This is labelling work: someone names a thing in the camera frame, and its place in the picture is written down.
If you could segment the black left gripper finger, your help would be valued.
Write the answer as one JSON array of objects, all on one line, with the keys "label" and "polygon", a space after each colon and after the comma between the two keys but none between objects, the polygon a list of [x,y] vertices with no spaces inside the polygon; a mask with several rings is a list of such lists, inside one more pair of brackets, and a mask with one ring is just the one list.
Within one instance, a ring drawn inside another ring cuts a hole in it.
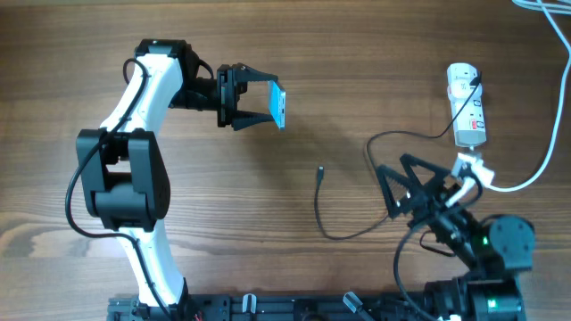
[{"label": "black left gripper finger", "polygon": [[278,76],[256,70],[245,64],[236,65],[235,78],[238,83],[278,81]]},{"label": "black left gripper finger", "polygon": [[235,131],[245,129],[263,122],[272,121],[270,114],[254,111],[236,111],[231,121],[231,126]]}]

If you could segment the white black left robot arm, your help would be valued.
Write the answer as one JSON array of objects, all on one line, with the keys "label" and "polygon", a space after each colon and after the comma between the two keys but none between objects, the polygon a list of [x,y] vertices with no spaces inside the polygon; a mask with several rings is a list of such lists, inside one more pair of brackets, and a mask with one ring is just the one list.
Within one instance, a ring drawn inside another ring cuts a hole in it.
[{"label": "white black left robot arm", "polygon": [[201,320],[171,254],[164,219],[170,179],[157,143],[170,108],[215,111],[235,131],[273,121],[286,126],[286,90],[274,74],[242,63],[213,70],[185,40],[147,38],[136,47],[127,88],[98,129],[76,140],[79,165],[64,199],[70,227],[87,238],[116,238],[139,293],[114,299],[110,320]]}]

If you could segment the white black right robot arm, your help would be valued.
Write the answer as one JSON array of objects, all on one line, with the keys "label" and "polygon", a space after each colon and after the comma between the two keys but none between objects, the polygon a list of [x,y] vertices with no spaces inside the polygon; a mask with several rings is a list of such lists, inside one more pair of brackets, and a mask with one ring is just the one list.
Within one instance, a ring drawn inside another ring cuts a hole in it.
[{"label": "white black right robot arm", "polygon": [[393,272],[400,297],[392,302],[397,317],[410,320],[523,320],[525,304],[518,277],[533,267],[535,231],[522,217],[493,214],[476,219],[469,207],[494,178],[481,158],[461,153],[445,169],[410,154],[400,158],[404,171],[386,165],[376,176],[390,218],[411,214],[409,230],[397,249],[421,229],[448,247],[448,257],[468,269],[463,276],[429,282],[423,292],[408,292]]}]

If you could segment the smartphone with light screen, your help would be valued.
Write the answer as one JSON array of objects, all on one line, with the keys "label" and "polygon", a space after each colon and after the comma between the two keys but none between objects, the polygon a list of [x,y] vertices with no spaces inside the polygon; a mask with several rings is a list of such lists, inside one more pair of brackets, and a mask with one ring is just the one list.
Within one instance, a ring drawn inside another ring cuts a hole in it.
[{"label": "smartphone with light screen", "polygon": [[286,128],[286,91],[278,81],[268,82],[269,112],[279,130]]}]

